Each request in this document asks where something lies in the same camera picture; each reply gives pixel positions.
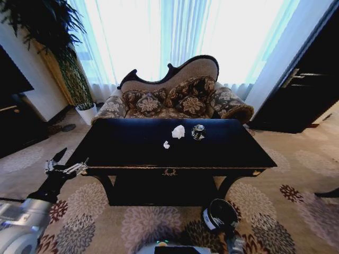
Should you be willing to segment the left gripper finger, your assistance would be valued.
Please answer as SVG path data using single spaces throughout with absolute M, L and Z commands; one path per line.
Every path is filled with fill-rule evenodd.
M 76 163 L 66 168 L 65 170 L 63 170 L 63 173 L 72 174 L 73 172 L 75 172 L 76 175 L 82 174 L 88 168 L 88 165 L 87 165 L 88 160 L 89 160 L 89 157 L 87 157 L 84 162 Z
M 66 151 L 67 148 L 64 148 L 60 152 L 56 153 L 52 159 L 47 160 L 44 171 L 46 173 L 50 173 L 52 171 L 63 170 L 65 166 L 59 165 L 58 163 L 60 162 Z

